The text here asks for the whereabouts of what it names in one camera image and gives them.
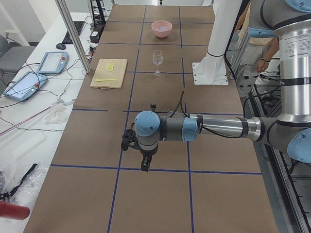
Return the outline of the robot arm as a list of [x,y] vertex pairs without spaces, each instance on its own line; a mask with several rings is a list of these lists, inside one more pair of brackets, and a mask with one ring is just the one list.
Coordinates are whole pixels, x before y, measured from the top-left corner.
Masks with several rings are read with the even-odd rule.
[[134,148],[148,171],[160,141],[194,141],[201,134],[249,138],[292,159],[311,161],[311,3],[308,0],[256,0],[250,7],[252,37],[277,36],[280,42],[282,111],[277,117],[217,118],[172,111],[140,112],[132,128]]

